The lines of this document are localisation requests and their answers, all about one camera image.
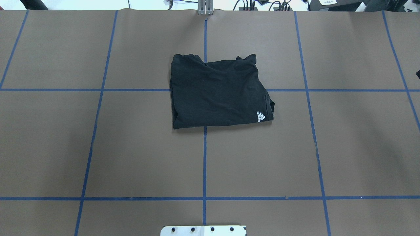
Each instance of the adidas logo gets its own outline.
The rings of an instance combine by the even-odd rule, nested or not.
[[[265,119],[265,116],[259,111],[257,111],[257,116],[258,116],[258,122],[261,122],[262,120]]]

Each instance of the white sticker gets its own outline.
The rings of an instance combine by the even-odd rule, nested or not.
[[[321,5],[325,6],[325,5],[332,5],[332,4],[337,4],[337,0],[319,0],[319,2],[321,3]]]

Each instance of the white floor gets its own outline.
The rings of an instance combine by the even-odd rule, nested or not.
[[[119,10],[128,8],[128,2],[130,2],[132,9],[137,10],[166,10],[169,7],[169,3],[166,0],[43,0],[43,3],[50,10]],[[236,0],[213,1],[214,8],[221,10],[232,10],[235,3]],[[289,4],[293,10],[307,11],[307,4],[302,0],[292,0]],[[268,10],[270,5],[265,4],[261,6],[259,3],[255,4],[258,10]],[[0,6],[5,10],[25,10],[20,0],[0,0]],[[242,1],[238,3],[236,9],[240,6],[243,6]],[[412,3],[412,0],[409,0],[405,7],[413,10],[413,12],[420,11],[420,5]],[[172,9],[197,9],[197,4],[175,0]]]

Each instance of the vertical blue line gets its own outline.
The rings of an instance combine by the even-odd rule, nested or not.
[[[405,81],[405,77],[404,77],[404,74],[402,72],[401,65],[399,64],[399,60],[398,60],[398,57],[397,57],[396,52],[395,52],[394,44],[392,43],[392,39],[391,39],[391,35],[389,33],[388,23],[386,22],[386,16],[385,16],[385,11],[384,10],[382,10],[382,17],[383,17],[383,22],[385,23],[386,33],[388,34],[389,44],[391,45],[392,53],[394,54],[395,62],[396,62],[396,65],[398,66],[399,74],[401,75],[402,83],[404,84],[404,88],[405,88],[405,91],[407,93],[408,100],[410,101],[411,110],[413,111],[414,118],[416,119],[417,127],[420,131],[419,118],[417,116],[416,109],[414,108],[413,101],[411,100],[411,95],[410,95],[410,92],[408,91],[408,86],[407,86],[407,83]]]
[[[96,129],[97,129],[97,125],[98,125],[99,110],[101,109],[102,97],[103,97],[103,94],[104,94],[106,75],[107,75],[107,72],[108,72],[109,58],[111,56],[112,42],[113,42],[114,32],[115,32],[115,25],[117,23],[117,15],[118,15],[118,11],[116,10],[115,11],[115,16],[114,16],[114,24],[112,26],[111,39],[109,41],[109,48],[108,48],[108,55],[107,55],[107,59],[106,59],[106,63],[105,63],[104,76],[103,76],[103,79],[102,79],[101,93],[99,95],[98,109],[96,110],[95,124],[93,126],[92,140],[90,142],[89,157],[87,158],[87,166],[86,166],[86,172],[85,172],[85,175],[84,175],[83,189],[82,189],[82,192],[81,192],[79,213],[77,215],[76,229],[74,230],[74,235],[75,236],[77,236],[77,234],[79,233],[79,225],[80,225],[81,213],[82,213],[82,210],[83,210],[84,195],[86,193],[86,185],[87,185],[87,179],[88,179],[88,176],[89,176],[90,162],[92,160],[93,143],[95,141]]]
[[[207,62],[207,19],[204,20],[204,63]],[[207,197],[207,126],[204,126],[204,153],[203,153],[203,225],[207,224],[206,219],[206,197]]]
[[[329,216],[328,216],[327,201],[325,199],[324,180],[322,178],[321,161],[319,159],[318,143],[317,143],[317,140],[316,140],[315,125],[314,125],[314,120],[313,120],[313,116],[312,116],[312,108],[311,108],[311,102],[310,102],[310,97],[309,97],[308,82],[306,80],[305,64],[303,62],[302,44],[300,42],[299,26],[298,26],[298,23],[297,23],[296,11],[294,12],[294,22],[295,22],[295,25],[296,25],[297,42],[298,42],[298,45],[299,45],[300,63],[302,65],[303,81],[305,83],[306,100],[307,100],[307,103],[308,103],[309,118],[310,118],[310,121],[311,121],[312,137],[313,137],[314,143],[315,143],[316,159],[317,159],[317,162],[318,162],[318,175],[319,175],[319,182],[320,182],[320,185],[321,185],[321,193],[322,193],[322,197],[323,197],[323,205],[324,205],[325,222],[326,222],[326,226],[327,226],[327,234],[328,234],[328,236],[331,236],[330,219],[329,219]]]
[[[21,29],[19,30],[19,33],[18,33],[18,36],[16,38],[15,44],[13,45],[12,52],[10,53],[9,61],[7,61],[6,69],[4,69],[3,77],[1,78],[1,81],[0,81],[0,89],[3,86],[4,79],[6,78],[7,71],[9,70],[10,63],[12,62],[13,54],[15,53],[16,46],[18,45],[19,38],[21,37],[22,31],[23,31],[25,23],[26,23],[26,19],[28,18],[28,13],[29,13],[29,11],[27,10],[26,13],[25,13],[24,21],[22,22],[22,25],[21,25]]]

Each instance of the black shorts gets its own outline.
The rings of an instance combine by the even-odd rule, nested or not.
[[[197,55],[173,57],[173,129],[231,126],[273,120],[274,102],[258,79],[255,54],[204,63]]]

